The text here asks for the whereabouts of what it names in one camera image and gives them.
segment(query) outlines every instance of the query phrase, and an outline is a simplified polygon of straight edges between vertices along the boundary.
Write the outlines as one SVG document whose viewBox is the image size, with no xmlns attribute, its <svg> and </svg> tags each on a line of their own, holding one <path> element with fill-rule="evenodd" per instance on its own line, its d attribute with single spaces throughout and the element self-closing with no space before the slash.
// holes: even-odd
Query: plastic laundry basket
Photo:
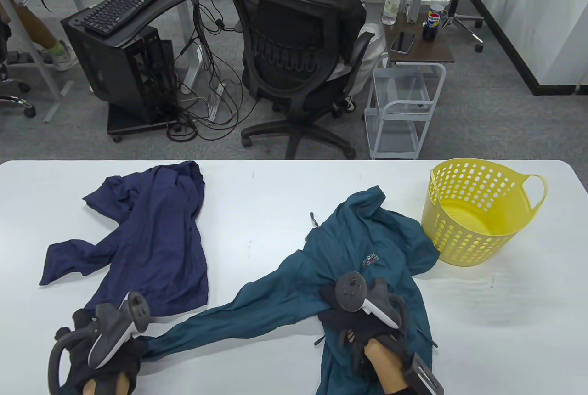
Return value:
<svg viewBox="0 0 588 395">
<path fill-rule="evenodd" d="M 536 176 L 543 197 L 532 207 L 523 183 Z M 431 170 L 421 224 L 441 260 L 474 266 L 489 259 L 521 231 L 541 207 L 548 185 L 496 162 L 451 159 Z"/>
</svg>

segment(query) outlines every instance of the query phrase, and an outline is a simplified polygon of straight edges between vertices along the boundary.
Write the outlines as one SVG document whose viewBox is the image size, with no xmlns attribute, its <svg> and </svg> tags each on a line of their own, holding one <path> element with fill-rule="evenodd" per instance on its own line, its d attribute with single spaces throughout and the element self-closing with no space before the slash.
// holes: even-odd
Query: water bottle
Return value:
<svg viewBox="0 0 588 395">
<path fill-rule="evenodd" d="M 398 7 L 401 0 L 386 0 L 384 3 L 384 12 L 382 13 L 382 23 L 393 25 L 398 17 Z"/>
<path fill-rule="evenodd" d="M 449 0 L 431 0 L 429 15 L 426 22 L 424 22 L 423 40 L 429 42 L 435 40 L 439 30 L 439 23 L 441 22 L 441 15 L 443 15 L 443 10 L 448 3 Z"/>
</svg>

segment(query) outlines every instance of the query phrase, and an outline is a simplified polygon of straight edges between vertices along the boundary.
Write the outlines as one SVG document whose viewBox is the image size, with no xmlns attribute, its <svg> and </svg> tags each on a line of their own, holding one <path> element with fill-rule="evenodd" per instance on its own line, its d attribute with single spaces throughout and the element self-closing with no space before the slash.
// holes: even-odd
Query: hand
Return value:
<svg viewBox="0 0 588 395">
<path fill-rule="evenodd" d="M 77 329 L 84 328 L 92 322 L 89 313 L 83 309 L 76 311 L 73 316 L 73 325 Z M 63 327 L 55 334 L 55 340 L 59 340 L 70 332 L 69 328 Z M 62 389 L 69 389 L 75 393 L 82 393 L 84 386 L 91 380 L 95 380 L 94 387 L 101 384 L 113 384 L 116 388 L 120 379 L 119 374 L 123 373 L 129 380 L 128 393 L 132 393 L 136 386 L 136 378 L 141 367 L 141 357 L 147 348 L 144 342 L 130 338 L 114 354 L 111 360 L 99 369 L 92 369 L 88 366 L 88 354 L 92 348 L 92 340 L 84 338 L 79 342 L 68 346 L 71 368 L 67 381 Z"/>
</svg>

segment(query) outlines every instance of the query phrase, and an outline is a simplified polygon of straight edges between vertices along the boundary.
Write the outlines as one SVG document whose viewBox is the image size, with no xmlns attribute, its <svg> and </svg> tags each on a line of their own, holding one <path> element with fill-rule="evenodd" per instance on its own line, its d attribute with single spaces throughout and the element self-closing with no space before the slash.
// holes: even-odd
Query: glove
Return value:
<svg viewBox="0 0 588 395">
<path fill-rule="evenodd" d="M 84 309 L 76 311 L 72 318 L 76 329 L 84 328 L 92 322 L 92 317 Z M 59 329 L 55 334 L 55 340 L 59 340 L 69 332 L 71 331 L 67 327 Z M 147 344 L 141 340 L 130 338 L 128 342 L 125 342 L 120 347 L 110 361 L 99 369 L 92 369 L 88 366 L 88 354 L 92 349 L 92 345 L 91 338 L 83 338 L 67 346 L 71 368 L 61 392 L 67 393 L 69 391 L 81 394 L 84 385 L 90 380 L 96 380 L 97 386 L 102 382 L 103 384 L 114 384 L 113 387 L 116 387 L 118 374 L 124 372 L 130 383 L 129 393 L 132 393 L 141 367 L 141 357 L 147 350 Z"/>
<path fill-rule="evenodd" d="M 332 310 L 320 313 L 319 320 L 329 330 L 339 333 L 339 342 L 343 347 L 348 341 L 347 332 L 353 331 L 353 342 L 351 343 L 351 354 L 353 355 L 353 367 L 355 371 L 368 382 L 376 382 L 378 376 L 372 364 L 365 356 L 363 348 L 370 339 L 378 338 L 378 341 L 386 340 L 386 347 L 397 353 L 403 352 L 403 343 L 406 334 L 406 315 L 404 302 L 401 298 L 390 296 L 391 302 L 397 304 L 402 317 L 401 330 L 390 328 L 374 314 L 367 314 L 360 309 L 356 312 L 345 311 L 337 302 L 335 297 L 336 283 L 326 284 L 319 290 L 321 298 L 328 303 Z"/>
</svg>

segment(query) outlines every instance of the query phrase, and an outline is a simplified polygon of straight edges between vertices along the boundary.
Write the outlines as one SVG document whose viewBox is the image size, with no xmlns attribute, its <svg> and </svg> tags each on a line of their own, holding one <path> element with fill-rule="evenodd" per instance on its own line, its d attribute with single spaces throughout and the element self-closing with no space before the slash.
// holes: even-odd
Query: gray carpet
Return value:
<svg viewBox="0 0 588 395">
<path fill-rule="evenodd" d="M 59 21 L 75 12 L 74 3 L 72 0 L 46 2 L 51 12 L 37 1 L 30 7 L 57 36 L 65 38 Z M 223 13 L 226 25 L 232 26 L 237 14 L 231 1 L 215 0 L 215 4 Z M 460 13 L 475 13 L 475 10 L 469 2 L 462 1 Z M 369 18 L 378 19 L 380 14 L 378 8 L 370 8 Z M 159 29 L 162 38 L 173 40 L 175 53 L 181 50 L 183 41 L 175 10 L 162 15 L 153 26 Z M 450 27 L 445 32 L 456 63 L 447 66 L 445 87 L 420 157 L 561 159 L 571 164 L 584 186 L 588 186 L 588 97 L 531 95 L 490 30 L 484 26 L 479 34 L 486 41 L 482 54 L 474 53 L 473 40 L 458 28 Z M 241 74 L 241 36 L 222 33 L 208 39 L 212 50 Z M 22 48 L 19 39 L 13 37 L 9 49 L 19 48 Z M 178 60 L 178 68 L 180 74 L 186 71 L 184 57 Z M 226 66 L 221 66 L 221 70 L 225 78 L 231 78 Z M 121 143 L 115 144 L 105 132 L 107 104 L 88 91 L 88 82 L 79 66 L 55 73 L 60 87 L 67 80 L 73 80 L 74 85 L 48 124 L 42 119 L 52 98 L 38 71 L 33 66 L 12 66 L 9 72 L 14 78 L 31 84 L 33 90 L 27 99 L 35 104 L 38 115 L 28 119 L 21 109 L 0 106 L 0 163 L 10 159 L 45 158 L 279 159 L 285 154 L 285 137 L 257 137 L 252 147 L 241 147 L 238 133 L 241 128 L 282 118 L 271 111 L 268 102 L 260 102 L 235 132 L 220 141 L 197 138 L 189 143 L 174 143 L 160 130 L 125 136 Z M 199 95 L 207 95 L 205 86 L 206 82 L 198 82 Z M 237 88 L 230 91 L 234 95 L 238 93 Z M 365 125 L 360 118 L 366 98 L 365 90 L 356 97 L 359 112 L 345 114 L 338 120 L 330 116 L 321 120 L 325 128 L 350 141 L 357 150 L 357 158 L 369 157 Z M 254 101 L 244 95 L 243 114 L 253 105 Z M 226 116 L 226 108 L 221 107 L 218 120 Z M 220 136 L 204 127 L 199 132 L 207 137 Z M 343 158 L 343 154 L 326 145 L 303 140 L 296 157 L 333 159 Z"/>
</svg>

